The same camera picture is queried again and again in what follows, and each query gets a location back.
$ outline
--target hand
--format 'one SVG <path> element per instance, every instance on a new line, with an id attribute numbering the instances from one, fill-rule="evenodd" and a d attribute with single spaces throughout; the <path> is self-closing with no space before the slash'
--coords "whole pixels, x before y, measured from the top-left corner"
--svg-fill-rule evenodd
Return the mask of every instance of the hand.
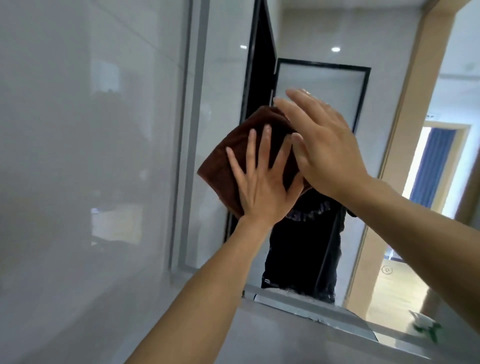
<path id="1" fill-rule="evenodd" d="M 276 97 L 275 105 L 290 120 L 293 153 L 301 173 L 320 193 L 343 200 L 368 175 L 355 136 L 343 116 L 304 90 L 289 89 L 293 102 Z"/>
<path id="2" fill-rule="evenodd" d="M 303 190 L 303 176 L 300 173 L 297 173 L 288 191 L 285 191 L 283 186 L 283 170 L 292 148 L 290 135 L 285 137 L 272 168 L 268 169 L 271 136 L 272 128 L 266 125 L 258 150 L 258 166 L 255 166 L 257 136 L 254 129 L 250 130 L 246 173 L 238 164 L 232 149 L 227 148 L 228 160 L 239 186 L 244 217 L 262 223 L 268 228 L 285 217 Z"/>

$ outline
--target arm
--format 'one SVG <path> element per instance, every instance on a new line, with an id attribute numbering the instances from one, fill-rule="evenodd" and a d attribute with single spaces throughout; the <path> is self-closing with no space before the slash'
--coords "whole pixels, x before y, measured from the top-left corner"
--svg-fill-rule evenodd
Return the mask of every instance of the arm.
<path id="1" fill-rule="evenodd" d="M 300 174 L 288 192 L 283 187 L 283 170 L 291 150 L 289 137 L 268 169 L 270 136 L 271 128 L 267 126 L 255 166 L 256 134 L 250 131 L 246 173 L 232 150 L 227 149 L 245 215 L 230 239 L 185 284 L 127 364 L 215 361 L 240 303 L 253 258 L 270 229 L 290 211 L 303 189 Z"/>
<path id="2" fill-rule="evenodd" d="M 480 232 L 417 205 L 368 175 L 343 117 L 304 90 L 276 98 L 298 133 L 300 171 L 379 234 L 417 274 L 480 332 Z"/>

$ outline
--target blue curtain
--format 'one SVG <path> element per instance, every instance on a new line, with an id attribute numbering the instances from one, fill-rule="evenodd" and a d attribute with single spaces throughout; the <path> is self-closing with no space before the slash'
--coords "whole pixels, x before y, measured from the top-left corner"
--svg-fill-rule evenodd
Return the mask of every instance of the blue curtain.
<path id="1" fill-rule="evenodd" d="M 432 128 L 430 131 L 410 195 L 411 201 L 432 207 L 455 133 L 456 130 L 439 128 Z"/>

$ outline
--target microfiber cloth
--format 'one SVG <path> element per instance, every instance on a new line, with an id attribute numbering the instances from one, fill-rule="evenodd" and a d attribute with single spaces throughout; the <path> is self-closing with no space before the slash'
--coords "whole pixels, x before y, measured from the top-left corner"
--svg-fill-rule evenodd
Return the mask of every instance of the microfiber cloth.
<path id="1" fill-rule="evenodd" d="M 243 208 L 240 204 L 237 182 L 235 181 L 230 163 L 228 162 L 225 148 L 227 146 L 232 148 L 240 167 L 245 172 L 245 153 L 247 151 L 248 133 L 250 129 L 257 131 L 256 156 L 258 159 L 258 148 L 260 147 L 261 135 L 265 124 L 272 126 L 269 161 L 269 167 L 271 168 L 283 143 L 283 139 L 287 134 L 294 133 L 295 130 L 279 109 L 261 106 L 245 122 L 233 129 L 225 139 L 215 147 L 197 171 L 198 175 L 214 189 L 223 204 L 236 218 L 243 216 Z M 298 171 L 297 161 L 295 160 L 293 152 L 291 152 L 283 173 L 283 185 L 285 189 L 290 187 Z M 304 181 L 304 184 L 303 192 L 311 188 L 306 181 Z"/>

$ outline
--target black t-shirt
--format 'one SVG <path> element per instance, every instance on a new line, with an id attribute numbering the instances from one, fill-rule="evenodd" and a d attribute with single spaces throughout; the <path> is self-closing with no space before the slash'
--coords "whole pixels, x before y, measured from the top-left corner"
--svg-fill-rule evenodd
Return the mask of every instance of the black t-shirt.
<path id="1" fill-rule="evenodd" d="M 272 229 L 262 288 L 290 289 L 334 303 L 345 211 L 313 189 L 302 195 Z"/>

